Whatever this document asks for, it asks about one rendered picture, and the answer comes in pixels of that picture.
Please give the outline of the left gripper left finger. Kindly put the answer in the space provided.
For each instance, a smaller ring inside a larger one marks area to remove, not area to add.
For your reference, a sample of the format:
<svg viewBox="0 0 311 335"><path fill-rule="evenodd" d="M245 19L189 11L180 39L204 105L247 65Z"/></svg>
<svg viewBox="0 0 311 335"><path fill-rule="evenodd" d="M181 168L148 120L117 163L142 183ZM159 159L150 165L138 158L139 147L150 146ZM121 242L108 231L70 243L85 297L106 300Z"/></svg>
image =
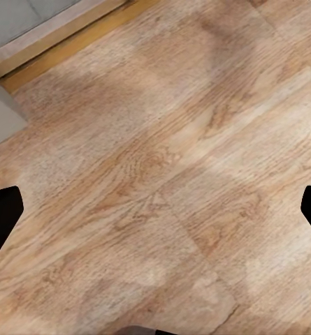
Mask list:
<svg viewBox="0 0 311 335"><path fill-rule="evenodd" d="M11 186L0 190L0 249L24 212L20 189Z"/></svg>

